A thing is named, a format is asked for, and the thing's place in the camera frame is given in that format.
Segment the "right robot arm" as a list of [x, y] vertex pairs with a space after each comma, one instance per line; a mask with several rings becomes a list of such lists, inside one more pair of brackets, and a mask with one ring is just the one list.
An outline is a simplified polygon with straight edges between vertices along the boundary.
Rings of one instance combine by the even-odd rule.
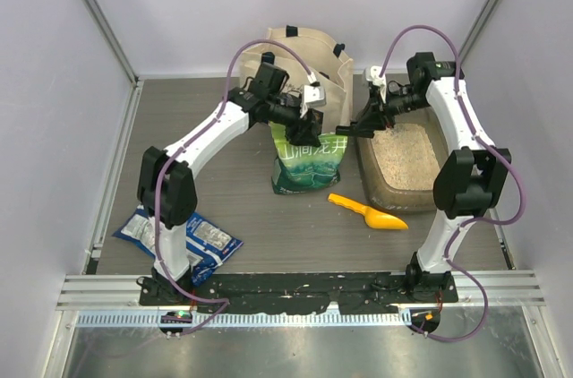
[[382, 67], [365, 69], [369, 98], [352, 126], [360, 137], [372, 138], [407, 112], [429, 108], [438, 119], [449, 155], [433, 182], [435, 218], [404, 275], [386, 287], [414, 302], [430, 302], [453, 292], [453, 259], [469, 229], [497, 205], [511, 154], [481, 127], [459, 62], [422, 52], [407, 61], [406, 69], [409, 83], [398, 92], [390, 91]]

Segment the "green cat litter bag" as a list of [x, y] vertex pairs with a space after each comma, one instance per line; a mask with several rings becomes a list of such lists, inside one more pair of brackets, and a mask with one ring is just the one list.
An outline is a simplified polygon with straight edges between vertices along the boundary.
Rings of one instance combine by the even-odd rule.
[[294, 146], [287, 141], [284, 126], [271, 124], [270, 131], [277, 152], [271, 176], [275, 194], [309, 193], [340, 181], [339, 166], [348, 145], [346, 136], [322, 134], [319, 147]]

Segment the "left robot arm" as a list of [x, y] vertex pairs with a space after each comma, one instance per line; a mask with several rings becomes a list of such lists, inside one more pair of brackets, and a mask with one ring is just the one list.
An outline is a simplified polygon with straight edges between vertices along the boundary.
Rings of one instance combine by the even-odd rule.
[[318, 147], [317, 110], [326, 92], [314, 73], [287, 102], [288, 73], [262, 63], [243, 86], [227, 90], [214, 112], [185, 137], [164, 149], [149, 147], [142, 156], [137, 198], [155, 229], [155, 261], [141, 277], [140, 303], [181, 305], [192, 290], [192, 265], [187, 258], [186, 225], [196, 211], [195, 178], [228, 143], [256, 124], [283, 125], [295, 146]]

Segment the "black bag clip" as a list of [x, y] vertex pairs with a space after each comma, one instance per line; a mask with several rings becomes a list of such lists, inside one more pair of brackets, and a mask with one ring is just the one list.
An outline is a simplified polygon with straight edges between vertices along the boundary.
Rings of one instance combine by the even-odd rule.
[[352, 123], [351, 125], [338, 125], [336, 135], [371, 139], [374, 136], [374, 131], [368, 126]]

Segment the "yellow plastic scoop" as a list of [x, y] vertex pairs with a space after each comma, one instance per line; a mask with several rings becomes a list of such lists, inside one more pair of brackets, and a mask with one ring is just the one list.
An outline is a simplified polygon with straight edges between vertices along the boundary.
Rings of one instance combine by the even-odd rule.
[[373, 207], [354, 201], [345, 196], [330, 193], [328, 201], [345, 209], [349, 209], [363, 216], [365, 224], [369, 228], [384, 230], [407, 230], [408, 225], [404, 220], [374, 209]]

